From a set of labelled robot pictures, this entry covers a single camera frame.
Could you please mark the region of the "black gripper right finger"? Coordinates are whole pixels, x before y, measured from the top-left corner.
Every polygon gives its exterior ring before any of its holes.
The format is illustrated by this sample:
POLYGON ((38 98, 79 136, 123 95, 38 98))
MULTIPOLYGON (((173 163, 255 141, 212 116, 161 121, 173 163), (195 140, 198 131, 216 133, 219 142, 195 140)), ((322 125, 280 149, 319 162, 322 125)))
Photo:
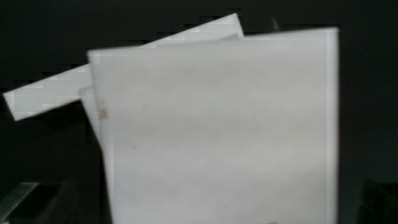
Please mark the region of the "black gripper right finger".
POLYGON ((358 224, 398 224, 398 182, 365 182, 358 224))

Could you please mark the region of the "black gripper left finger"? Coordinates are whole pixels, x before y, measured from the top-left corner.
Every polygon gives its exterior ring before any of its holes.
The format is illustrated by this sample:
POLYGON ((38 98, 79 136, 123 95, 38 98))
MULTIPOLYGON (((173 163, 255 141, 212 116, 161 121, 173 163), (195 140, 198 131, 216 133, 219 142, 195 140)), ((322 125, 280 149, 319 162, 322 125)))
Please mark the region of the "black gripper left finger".
POLYGON ((77 182, 22 182, 0 199, 0 224, 84 224, 77 182))

